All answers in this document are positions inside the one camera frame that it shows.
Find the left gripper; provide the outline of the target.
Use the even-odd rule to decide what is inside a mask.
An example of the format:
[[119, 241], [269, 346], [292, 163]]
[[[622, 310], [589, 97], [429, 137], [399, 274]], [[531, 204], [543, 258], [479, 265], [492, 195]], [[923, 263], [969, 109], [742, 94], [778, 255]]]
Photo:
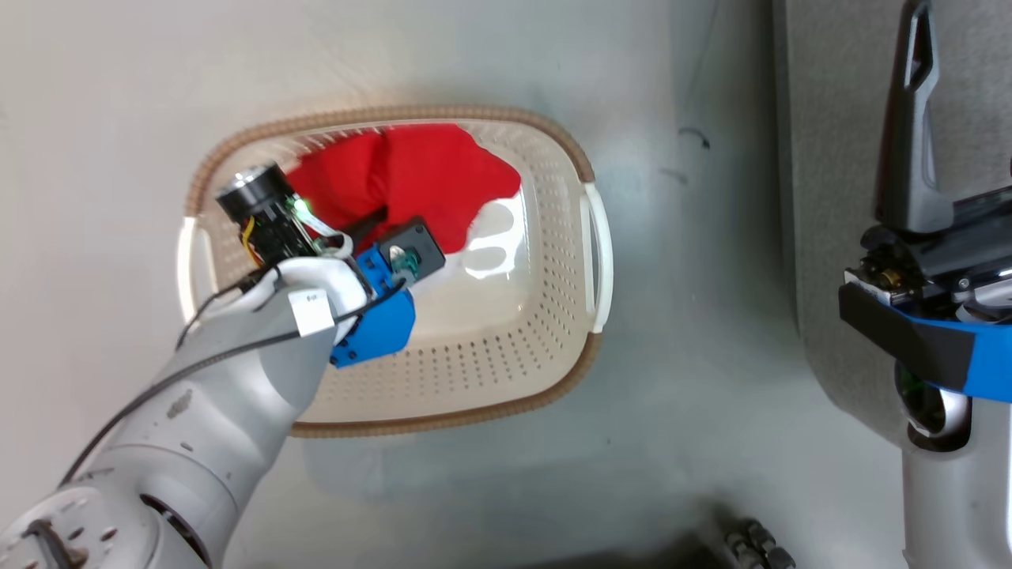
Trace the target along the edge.
[[241, 247], [260, 262], [240, 281], [242, 296], [221, 315], [259, 313], [290, 294], [313, 318], [328, 309], [330, 319], [361, 319], [375, 307], [375, 287], [352, 255], [387, 223], [386, 206], [341, 231], [312, 212], [275, 163], [237, 173], [214, 199], [238, 227]]

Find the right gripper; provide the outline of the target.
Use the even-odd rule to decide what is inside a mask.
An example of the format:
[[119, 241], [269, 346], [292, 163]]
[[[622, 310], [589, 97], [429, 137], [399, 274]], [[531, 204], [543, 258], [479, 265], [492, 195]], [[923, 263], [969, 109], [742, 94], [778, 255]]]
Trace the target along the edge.
[[1008, 325], [1011, 190], [955, 205], [940, 191], [930, 113], [938, 54], [932, 3], [905, 2], [876, 172], [881, 224], [863, 235], [865, 255], [844, 271], [844, 282], [916, 317]]

